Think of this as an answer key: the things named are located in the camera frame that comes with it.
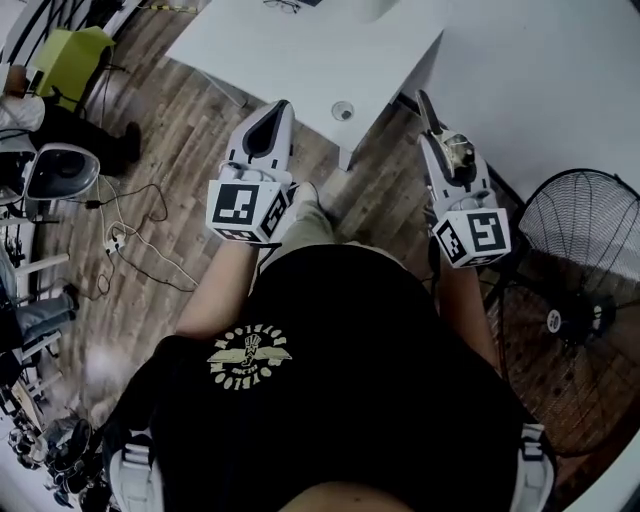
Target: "printed logo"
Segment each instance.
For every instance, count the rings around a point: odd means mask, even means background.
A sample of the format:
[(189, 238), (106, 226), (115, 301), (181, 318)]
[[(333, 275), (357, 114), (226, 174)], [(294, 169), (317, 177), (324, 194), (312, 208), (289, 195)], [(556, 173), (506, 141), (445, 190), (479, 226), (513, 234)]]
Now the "printed logo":
[(287, 338), (272, 325), (238, 327), (221, 338), (224, 339), (217, 339), (215, 343), (220, 350), (207, 362), (211, 364), (211, 373), (216, 374), (215, 383), (224, 389), (250, 389), (262, 379), (271, 377), (272, 368), (291, 359), (281, 347), (287, 343)]

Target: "floor fan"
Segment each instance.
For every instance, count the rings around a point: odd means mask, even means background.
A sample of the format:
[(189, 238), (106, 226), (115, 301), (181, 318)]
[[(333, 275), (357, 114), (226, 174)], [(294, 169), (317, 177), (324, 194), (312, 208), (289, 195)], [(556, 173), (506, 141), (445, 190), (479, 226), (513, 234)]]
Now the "floor fan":
[(515, 218), (519, 256), (489, 311), (502, 372), (562, 456), (603, 446), (640, 394), (640, 198), (577, 169)]

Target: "round white object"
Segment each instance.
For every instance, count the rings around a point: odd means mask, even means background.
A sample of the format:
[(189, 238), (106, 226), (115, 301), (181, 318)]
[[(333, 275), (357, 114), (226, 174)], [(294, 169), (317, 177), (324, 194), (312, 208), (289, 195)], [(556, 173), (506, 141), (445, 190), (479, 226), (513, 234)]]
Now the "round white object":
[(333, 106), (331, 113), (338, 121), (349, 121), (353, 117), (355, 111), (353, 105), (348, 101), (339, 101)]
[(557, 309), (549, 311), (547, 315), (547, 329), (549, 329), (549, 332), (556, 334), (560, 330), (561, 325), (562, 317), (560, 316), (560, 311)]

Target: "black t-shirt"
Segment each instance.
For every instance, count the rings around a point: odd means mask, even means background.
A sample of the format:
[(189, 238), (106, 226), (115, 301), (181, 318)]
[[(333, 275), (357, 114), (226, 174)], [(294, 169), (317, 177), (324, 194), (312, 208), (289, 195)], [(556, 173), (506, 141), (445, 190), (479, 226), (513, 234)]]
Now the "black t-shirt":
[(528, 420), (421, 283), (354, 246), (274, 262), (235, 326), (165, 339), (133, 395), (154, 397), (130, 414), (151, 414), (169, 510), (275, 512), (329, 481), (508, 510)]

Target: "table leg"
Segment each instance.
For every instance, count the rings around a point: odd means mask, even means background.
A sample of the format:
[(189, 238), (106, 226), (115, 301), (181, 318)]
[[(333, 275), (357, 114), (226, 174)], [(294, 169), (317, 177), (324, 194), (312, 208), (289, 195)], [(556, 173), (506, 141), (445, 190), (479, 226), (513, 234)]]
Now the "table leg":
[(60, 265), (61, 263), (64, 263), (66, 261), (69, 261), (68, 254), (58, 254), (57, 256), (51, 256), (50, 258), (34, 261), (33, 263), (29, 263), (27, 265), (23, 265), (22, 267), (18, 267), (15, 270), (15, 274), (16, 276), (26, 276), (27, 274), (38, 272), (40, 270), (44, 270), (45, 268), (54, 267), (55, 265)]
[(56, 382), (58, 382), (62, 378), (62, 372), (58, 370), (57, 373), (49, 377), (47, 380), (40, 382), (33, 389), (29, 390), (29, 395), (33, 398), (34, 396), (38, 396), (42, 391), (47, 389), (49, 386), (52, 386)]
[(54, 341), (60, 339), (61, 337), (62, 337), (62, 334), (60, 334), (60, 331), (56, 331), (52, 335), (47, 336), (41, 342), (36, 343), (30, 349), (25, 350), (24, 352), (22, 352), (22, 360), (24, 361), (25, 359), (30, 358), (32, 355), (40, 352), (42, 349), (47, 348)]
[(246, 96), (232, 85), (229, 85), (222, 80), (218, 80), (217, 78), (213, 78), (211, 75), (207, 75), (202, 71), (200, 71), (200, 74), (209, 80), (209, 82), (211, 82), (211, 84), (213, 84), (222, 94), (229, 98), (234, 105), (242, 108), (247, 104)]
[(353, 158), (353, 152), (347, 151), (344, 148), (340, 148), (340, 158), (338, 161), (338, 167), (343, 171), (349, 170), (349, 165), (351, 165), (351, 159)]

